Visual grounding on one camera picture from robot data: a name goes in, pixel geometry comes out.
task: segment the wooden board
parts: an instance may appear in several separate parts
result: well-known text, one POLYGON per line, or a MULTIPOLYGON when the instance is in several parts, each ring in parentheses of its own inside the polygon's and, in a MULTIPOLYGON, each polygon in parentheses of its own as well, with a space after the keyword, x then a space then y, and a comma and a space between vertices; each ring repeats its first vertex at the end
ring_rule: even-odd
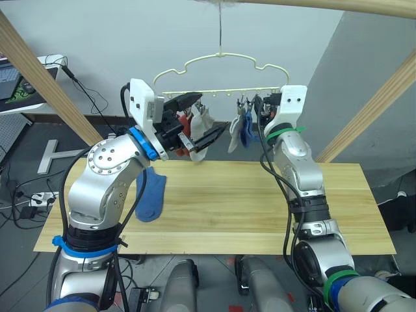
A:
POLYGON ((416 81, 416 50, 410 53, 399 69, 378 89, 376 94, 324 148, 317 161, 330 163, 345 150, 370 124, 392 105, 416 81))
POLYGON ((334 10, 383 14, 401 18, 416 18, 415 0, 238 0, 238 2, 332 8, 334 10))
MULTIPOLYGON (((281 254, 287 206, 273 177, 258 162, 166 161, 154 163, 166 175, 160 218, 143 223, 132 216, 123 235, 125 254, 281 254)), ((84 170, 81 159, 66 182, 84 170)), ((355 255, 395 254, 369 186, 358 164, 321 164, 330 211, 355 255)), ((136 183, 127 194, 122 218, 133 204, 136 183)), ((62 233, 58 203, 34 248, 53 252, 62 233)))
POLYGON ((63 89, 57 84, 44 66, 35 57, 32 50, 25 43, 23 38, 15 30, 0 10, 0 51, 7 56, 7 59, 24 76, 36 91, 47 101, 88 145, 103 140, 101 135, 88 122, 78 107, 72 103, 63 89))

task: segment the wooden beam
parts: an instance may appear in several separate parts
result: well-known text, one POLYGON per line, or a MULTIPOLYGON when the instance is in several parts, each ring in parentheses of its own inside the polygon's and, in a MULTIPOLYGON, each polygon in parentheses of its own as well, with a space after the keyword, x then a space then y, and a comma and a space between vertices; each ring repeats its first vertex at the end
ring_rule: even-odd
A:
POLYGON ((94 145, 103 139, 39 62, 1 10, 0 51, 84 142, 94 145))
POLYGON ((416 50, 317 157, 330 163, 416 81, 416 50))
POLYGON ((416 18, 415 0, 238 0, 238 2, 332 8, 334 10, 374 13, 400 18, 416 18))

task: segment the white wall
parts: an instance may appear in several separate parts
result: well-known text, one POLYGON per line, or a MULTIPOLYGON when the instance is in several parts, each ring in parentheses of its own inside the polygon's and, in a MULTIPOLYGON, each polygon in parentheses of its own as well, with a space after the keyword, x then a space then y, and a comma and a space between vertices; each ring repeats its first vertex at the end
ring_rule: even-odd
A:
MULTIPOLYGON (((191 0, 22 0, 0 9, 36 55, 62 54, 89 88, 110 101, 104 112, 122 115, 120 87, 130 78, 151 83, 168 68, 218 51, 218 8, 191 0)), ((306 85, 342 11, 238 4, 223 8, 223 51, 252 55, 261 64, 287 68, 292 84, 306 85)), ((223 58, 192 65, 184 76, 161 78, 157 91, 281 85, 273 70, 255 71, 250 61, 223 58)), ((90 104, 71 83, 62 87, 85 114, 90 104)), ((217 120, 235 116, 237 95, 203 97, 217 120)), ((40 112, 52 112, 44 109, 40 112)))

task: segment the power strip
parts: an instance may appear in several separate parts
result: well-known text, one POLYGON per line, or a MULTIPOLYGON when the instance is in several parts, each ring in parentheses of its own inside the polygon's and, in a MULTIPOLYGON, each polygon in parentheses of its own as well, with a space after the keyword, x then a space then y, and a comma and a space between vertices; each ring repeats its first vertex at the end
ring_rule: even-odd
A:
POLYGON ((31 206, 32 207, 47 207, 47 200, 51 199, 51 198, 58 198, 59 192, 39 192, 39 193, 34 193, 32 195, 32 200, 31 200, 31 206))

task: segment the clothes hanger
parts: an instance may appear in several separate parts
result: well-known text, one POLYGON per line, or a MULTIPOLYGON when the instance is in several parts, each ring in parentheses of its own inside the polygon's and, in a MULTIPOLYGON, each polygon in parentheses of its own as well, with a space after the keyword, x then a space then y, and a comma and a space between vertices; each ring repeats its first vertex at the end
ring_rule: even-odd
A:
MULTIPOLYGON (((158 73, 155 78, 153 78, 153 85, 156 85, 156 82, 159 78, 161 78, 163 75, 166 75, 167 73, 174 72, 177 75, 183 75, 184 73, 188 72, 188 65, 198 62, 200 60, 206 60, 211 58, 220 58, 220 57, 239 57, 242 59, 248 59, 253 62, 254 68, 257 70, 264 70, 266 68, 274 68, 275 70, 279 70, 283 72, 286 76, 286 85, 289 84, 290 75, 289 72, 278 65, 275 64, 265 64, 264 66, 257 65, 257 60, 249 55, 244 54, 238 54, 238 53, 226 53, 222 52, 222 25, 221 25, 221 1, 218 3, 219 8, 219 18, 220 18, 220 49, 218 53, 211 54, 211 55, 204 55, 202 57, 193 58, 192 60, 187 61, 184 64, 184 69, 182 71, 179 71, 175 68, 171 68, 169 70, 164 70, 161 73, 158 73)), ((270 93, 276 93, 280 89, 280 86, 262 86, 257 88, 239 88, 239 89, 217 89, 217 90, 197 90, 195 92, 201 92, 204 94, 212 94, 214 97, 217 95, 217 93, 225 92, 228 96, 231 96, 233 92, 241 92, 241 94, 244 96, 248 91, 256 91, 257 94, 259 94, 262 90, 268 90, 270 93)), ((184 94, 191 91, 167 91, 162 92, 162 94, 168 96, 168 98, 172 98, 174 95, 178 94, 184 94)))

